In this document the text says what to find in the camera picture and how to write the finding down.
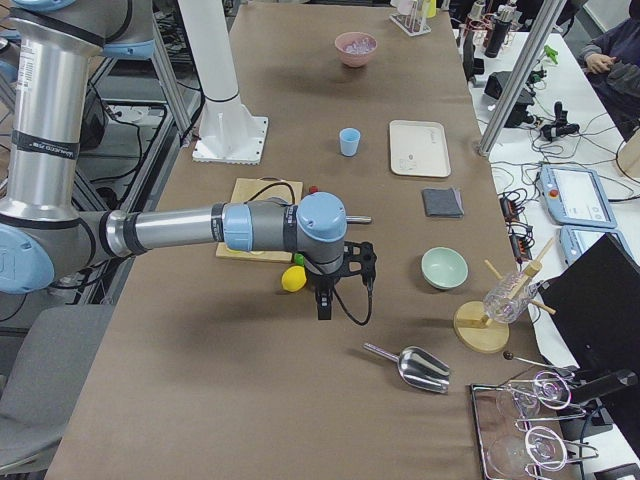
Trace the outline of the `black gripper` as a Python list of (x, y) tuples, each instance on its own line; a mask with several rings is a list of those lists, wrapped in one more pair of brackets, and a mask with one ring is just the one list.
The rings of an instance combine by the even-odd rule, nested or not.
[(330, 272), (327, 265), (312, 260), (305, 255), (305, 268), (316, 294), (317, 318), (332, 319), (332, 292), (342, 279), (359, 275), (369, 293), (373, 292), (376, 278), (376, 260), (373, 244), (346, 241), (342, 256), (338, 258), (337, 268)]

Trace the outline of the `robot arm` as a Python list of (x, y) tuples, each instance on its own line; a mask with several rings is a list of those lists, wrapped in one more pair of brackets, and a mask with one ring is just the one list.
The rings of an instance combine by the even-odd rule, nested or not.
[(148, 1), (16, 1), (20, 57), (7, 192), (1, 201), (1, 289), (26, 294), (113, 258), (163, 247), (223, 243), (236, 251), (303, 255), (318, 316), (330, 318), (340, 279), (375, 281), (368, 242), (346, 240), (341, 200), (219, 203), (196, 209), (79, 212), (72, 204), (91, 58), (153, 55)]

